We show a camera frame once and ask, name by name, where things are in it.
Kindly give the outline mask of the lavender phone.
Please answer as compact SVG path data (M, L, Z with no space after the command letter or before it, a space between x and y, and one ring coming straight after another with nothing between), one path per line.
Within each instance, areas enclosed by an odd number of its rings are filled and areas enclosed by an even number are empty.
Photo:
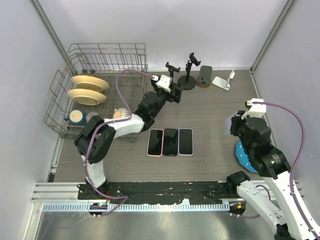
M224 132L225 132L226 136L229 136L231 134L232 118L233 118L233 115L229 116L225 120L225 124L224 124L225 130L224 130Z

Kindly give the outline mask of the black round base stand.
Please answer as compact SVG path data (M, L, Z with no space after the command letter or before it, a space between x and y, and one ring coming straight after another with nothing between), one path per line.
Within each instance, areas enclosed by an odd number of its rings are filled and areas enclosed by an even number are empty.
M190 53L189 60L185 65L186 74L179 77L177 84L183 88L183 90L192 90L196 86L196 79L190 76L192 65L198 67L201 64L201 61L198 60L194 53Z

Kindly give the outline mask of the black gooseneck phone stand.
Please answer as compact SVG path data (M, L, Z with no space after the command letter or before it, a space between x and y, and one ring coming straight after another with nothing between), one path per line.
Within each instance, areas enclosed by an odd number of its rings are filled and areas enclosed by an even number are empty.
M170 65L169 62L167 62L165 64L165 67L168 69L169 76L171 78L171 82L173 83L174 82L174 73L179 73L181 68L180 67L175 67L173 65Z

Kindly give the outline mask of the grey phone stand wooden base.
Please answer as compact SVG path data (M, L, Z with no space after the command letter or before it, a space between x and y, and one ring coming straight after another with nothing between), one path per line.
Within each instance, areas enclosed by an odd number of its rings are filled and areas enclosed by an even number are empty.
M211 66L201 66L199 76L196 79L196 85L200 88L208 88L211 85L212 71L213 68Z

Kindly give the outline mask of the white folding phone stand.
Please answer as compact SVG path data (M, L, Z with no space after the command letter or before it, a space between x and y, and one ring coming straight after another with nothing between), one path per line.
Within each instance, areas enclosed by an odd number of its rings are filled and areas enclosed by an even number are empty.
M221 77L216 76L211 83L219 88L228 91L231 88L235 74L235 70L233 69L228 79L223 79Z

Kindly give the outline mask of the black phone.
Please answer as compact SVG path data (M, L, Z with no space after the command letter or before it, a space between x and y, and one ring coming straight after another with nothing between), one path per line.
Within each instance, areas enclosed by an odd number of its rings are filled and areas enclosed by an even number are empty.
M178 154L178 135L179 131L173 128L166 128L163 136L163 149L164 156L175 157Z

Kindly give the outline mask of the white phone blue screen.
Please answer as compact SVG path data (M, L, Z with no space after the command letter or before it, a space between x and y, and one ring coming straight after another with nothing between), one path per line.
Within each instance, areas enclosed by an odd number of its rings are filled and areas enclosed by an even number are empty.
M181 156L192 156L194 154L194 135L191 128L180 128L178 130L178 154Z

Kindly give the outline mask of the pink case phone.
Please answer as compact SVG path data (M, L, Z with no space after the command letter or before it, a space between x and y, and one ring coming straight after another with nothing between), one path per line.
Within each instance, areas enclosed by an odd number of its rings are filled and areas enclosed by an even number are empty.
M151 129L148 135L146 154L150 157L160 157L163 153L163 129Z

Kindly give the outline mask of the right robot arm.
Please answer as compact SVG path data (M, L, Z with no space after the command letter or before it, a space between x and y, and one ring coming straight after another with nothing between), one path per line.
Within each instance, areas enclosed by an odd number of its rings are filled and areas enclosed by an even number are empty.
M318 240L320 226L290 181L293 168L284 153L271 144L271 129L266 121L239 110L231 118L230 133L239 137L251 166L268 185L278 205L260 193L243 171L226 178L226 193L247 201L271 228L274 239Z

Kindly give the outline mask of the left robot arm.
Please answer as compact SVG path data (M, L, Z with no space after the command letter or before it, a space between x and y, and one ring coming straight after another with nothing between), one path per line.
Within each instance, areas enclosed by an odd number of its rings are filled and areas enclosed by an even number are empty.
M172 83L170 87L171 92L155 86L154 91L145 93L138 108L128 117L115 120L92 117L75 138L74 145L85 165L86 182L93 198L100 200L106 195L107 179L103 160L113 140L145 132L154 124L155 117L166 102L180 102L183 88L177 83Z

